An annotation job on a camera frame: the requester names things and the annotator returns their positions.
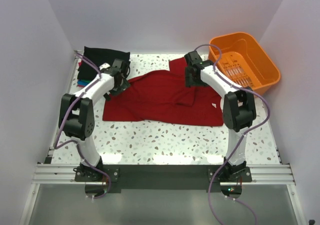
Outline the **red t shirt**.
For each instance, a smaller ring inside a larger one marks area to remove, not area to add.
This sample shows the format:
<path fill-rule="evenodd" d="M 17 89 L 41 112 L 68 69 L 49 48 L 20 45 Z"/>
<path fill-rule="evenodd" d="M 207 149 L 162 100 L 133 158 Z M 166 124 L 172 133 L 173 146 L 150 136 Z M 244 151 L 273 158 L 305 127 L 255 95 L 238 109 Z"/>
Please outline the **red t shirt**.
<path fill-rule="evenodd" d="M 187 63 L 183 57 L 170 61 L 168 65 L 168 70 L 155 70 L 131 78 L 128 89 L 105 102 L 102 120 L 222 126 L 218 93 L 209 86 L 185 86 Z"/>

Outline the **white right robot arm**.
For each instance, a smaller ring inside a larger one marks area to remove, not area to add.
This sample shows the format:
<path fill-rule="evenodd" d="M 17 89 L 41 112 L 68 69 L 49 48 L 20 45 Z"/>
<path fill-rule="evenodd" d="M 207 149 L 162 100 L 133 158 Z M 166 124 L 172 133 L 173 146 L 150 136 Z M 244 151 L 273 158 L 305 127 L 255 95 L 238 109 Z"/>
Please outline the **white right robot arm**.
<path fill-rule="evenodd" d="M 237 180 L 245 171 L 247 138 L 243 135 L 257 117 L 254 95 L 239 89 L 211 60 L 202 60 L 197 51 L 185 56 L 185 85 L 211 87 L 223 99 L 222 119 L 228 128 L 227 153 L 218 169 L 221 182 Z"/>

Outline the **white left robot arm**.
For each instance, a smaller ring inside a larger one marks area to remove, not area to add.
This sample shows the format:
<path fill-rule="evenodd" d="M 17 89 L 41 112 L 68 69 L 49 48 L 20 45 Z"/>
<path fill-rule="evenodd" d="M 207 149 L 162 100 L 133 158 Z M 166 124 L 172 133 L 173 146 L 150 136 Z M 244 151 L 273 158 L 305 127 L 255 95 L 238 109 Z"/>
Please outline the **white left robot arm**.
<path fill-rule="evenodd" d="M 109 100 L 130 87 L 127 77 L 130 74 L 130 62 L 115 59 L 112 65 L 102 64 L 96 77 L 80 91 L 66 93 L 61 98 L 58 134 L 53 144 L 59 149 L 69 143 L 76 145 L 80 156 L 80 165 L 74 169 L 78 176 L 92 182 L 110 181 L 103 169 L 102 157 L 99 155 L 94 138 L 94 105 L 102 98 Z"/>

